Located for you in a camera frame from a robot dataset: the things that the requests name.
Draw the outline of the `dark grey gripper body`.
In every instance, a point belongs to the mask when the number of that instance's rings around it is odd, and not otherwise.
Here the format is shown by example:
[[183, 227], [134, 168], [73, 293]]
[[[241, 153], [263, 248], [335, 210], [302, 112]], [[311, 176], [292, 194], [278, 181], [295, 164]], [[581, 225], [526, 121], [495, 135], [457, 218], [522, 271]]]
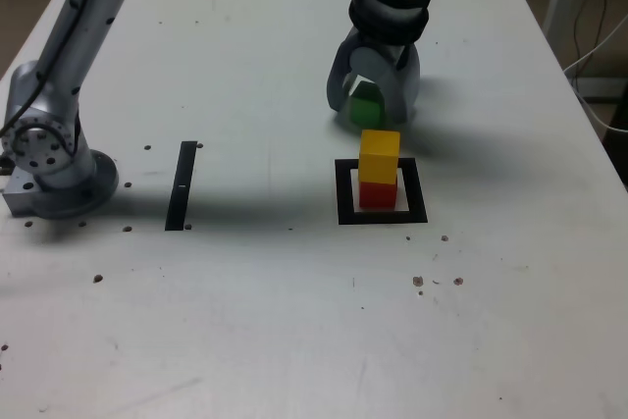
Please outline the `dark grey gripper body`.
[[354, 31], [358, 46], [354, 50], [354, 62], [360, 65], [386, 63], [408, 65], [418, 62], [418, 52], [414, 44], [390, 45], [368, 36], [357, 29]]

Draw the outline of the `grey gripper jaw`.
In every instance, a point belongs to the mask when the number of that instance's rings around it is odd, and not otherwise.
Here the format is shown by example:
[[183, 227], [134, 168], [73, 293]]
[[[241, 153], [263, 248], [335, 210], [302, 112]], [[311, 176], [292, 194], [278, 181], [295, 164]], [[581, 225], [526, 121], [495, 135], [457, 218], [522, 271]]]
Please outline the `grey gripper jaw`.
[[375, 103], [381, 109], [380, 115], [390, 122], [407, 122], [420, 81], [420, 62], [414, 45], [405, 47], [397, 60], [372, 48], [357, 48], [350, 56], [350, 67], [359, 78], [353, 97]]
[[340, 44], [327, 80], [327, 99], [332, 110], [339, 113], [350, 90], [350, 78], [354, 77], [350, 65], [352, 52], [360, 45], [360, 33], [353, 27]]

